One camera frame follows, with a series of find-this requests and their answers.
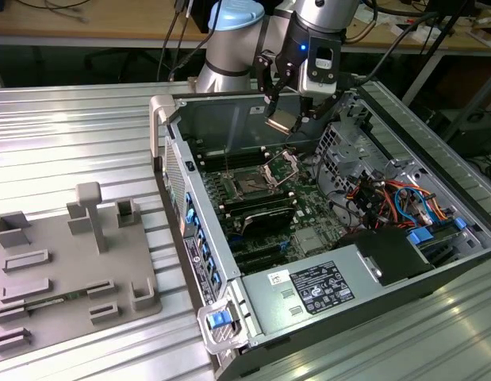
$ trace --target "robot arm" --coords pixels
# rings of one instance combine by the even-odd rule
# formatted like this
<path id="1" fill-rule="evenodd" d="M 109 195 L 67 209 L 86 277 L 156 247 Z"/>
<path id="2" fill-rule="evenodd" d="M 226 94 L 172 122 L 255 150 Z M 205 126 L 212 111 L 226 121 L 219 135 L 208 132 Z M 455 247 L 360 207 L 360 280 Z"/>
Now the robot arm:
<path id="1" fill-rule="evenodd" d="M 223 22 L 217 22 L 209 42 L 196 91 L 246 90 L 250 88 L 250 67 L 254 67 L 258 89 L 269 105 L 267 117 L 275 112 L 284 87 L 301 95 L 297 127 L 304 117 L 325 114 L 338 100 L 340 49 L 359 0 L 284 2 L 272 17 L 261 14 L 262 7 L 256 2 L 251 2 L 252 12 L 237 15 L 234 1 L 223 0 L 218 19 Z M 238 21 L 235 25 L 228 22 L 233 17 Z M 271 78 L 272 70 L 279 75 L 276 83 Z M 314 96 L 326 98 L 316 109 Z"/>

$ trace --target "wooden table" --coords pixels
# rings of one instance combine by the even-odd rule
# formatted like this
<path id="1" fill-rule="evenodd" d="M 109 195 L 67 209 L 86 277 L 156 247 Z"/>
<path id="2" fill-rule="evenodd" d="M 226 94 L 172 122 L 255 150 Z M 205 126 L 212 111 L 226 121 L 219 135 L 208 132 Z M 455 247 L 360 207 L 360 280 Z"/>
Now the wooden table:
<path id="1" fill-rule="evenodd" d="M 41 0 L 25 0 L 43 5 Z M 0 12 L 0 44 L 28 46 L 92 46 L 103 48 L 160 48 L 174 15 L 174 0 L 92 0 L 79 8 L 88 22 L 54 14 L 48 10 L 36 10 L 14 0 L 6 2 Z M 385 5 L 390 9 L 414 10 L 411 6 L 393 0 Z M 174 47 L 180 37 L 183 18 L 180 17 L 168 42 Z M 364 24 L 354 20 L 347 30 L 354 36 Z M 388 25 L 379 25 L 355 45 L 343 47 L 344 52 L 384 52 L 396 36 Z M 467 35 L 468 28 L 457 27 L 456 34 L 447 38 L 439 51 L 431 58 L 421 76 L 413 83 L 404 100 L 409 99 L 423 86 L 441 58 L 445 55 L 491 56 L 491 48 Z M 199 32 L 191 19 L 182 42 L 183 48 L 193 48 L 205 34 Z M 396 52 L 417 54 L 421 44 L 404 39 Z"/>

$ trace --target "ventilation grille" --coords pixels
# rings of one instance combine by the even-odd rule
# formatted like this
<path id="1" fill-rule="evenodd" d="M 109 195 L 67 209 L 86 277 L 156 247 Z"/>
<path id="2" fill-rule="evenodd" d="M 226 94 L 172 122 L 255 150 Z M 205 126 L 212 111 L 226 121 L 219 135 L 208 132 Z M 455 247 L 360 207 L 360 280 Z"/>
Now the ventilation grille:
<path id="1" fill-rule="evenodd" d="M 331 173 L 332 183 L 336 189 L 342 189 L 346 192 L 350 192 L 353 186 L 340 176 L 339 169 L 335 162 L 332 160 L 332 154 L 328 151 L 328 147 L 333 145 L 339 145 L 342 143 L 342 138 L 337 134 L 337 132 L 330 127 L 326 130 L 323 137 L 321 137 L 319 143 L 319 152 L 326 153 L 324 155 L 324 165 Z"/>
<path id="2" fill-rule="evenodd" d="M 180 170 L 181 164 L 176 160 L 171 139 L 166 139 L 166 146 L 166 172 L 169 178 L 171 193 L 175 197 L 180 216 L 185 216 L 185 182 L 183 181 L 182 171 Z"/>

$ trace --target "power supply label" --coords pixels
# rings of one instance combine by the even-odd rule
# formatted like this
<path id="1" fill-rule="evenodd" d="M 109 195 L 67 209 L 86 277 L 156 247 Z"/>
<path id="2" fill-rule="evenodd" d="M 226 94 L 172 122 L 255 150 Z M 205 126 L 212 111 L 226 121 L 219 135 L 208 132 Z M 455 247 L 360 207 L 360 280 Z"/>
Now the power supply label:
<path id="1" fill-rule="evenodd" d="M 290 277 L 312 315 L 355 298 L 333 261 L 294 272 Z"/>

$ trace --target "aluminum workbench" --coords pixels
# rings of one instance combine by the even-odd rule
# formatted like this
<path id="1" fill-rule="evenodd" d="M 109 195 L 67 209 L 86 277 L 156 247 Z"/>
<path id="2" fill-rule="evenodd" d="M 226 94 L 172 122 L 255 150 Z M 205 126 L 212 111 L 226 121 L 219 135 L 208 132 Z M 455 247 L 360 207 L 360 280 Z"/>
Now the aluminum workbench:
<path id="1" fill-rule="evenodd" d="M 0 380 L 213 379 L 148 150 L 150 97 L 186 90 L 185 83 L 0 90 L 0 213 L 13 206 L 29 218 L 64 214 L 75 184 L 86 181 L 101 183 L 105 204 L 134 197 L 163 304 L 155 316 L 2 361 Z M 387 89 L 371 83 L 367 91 L 491 213 L 488 183 Z M 401 158 L 403 148 L 387 136 L 381 143 Z M 309 377 L 491 380 L 491 260 L 246 380 Z"/>

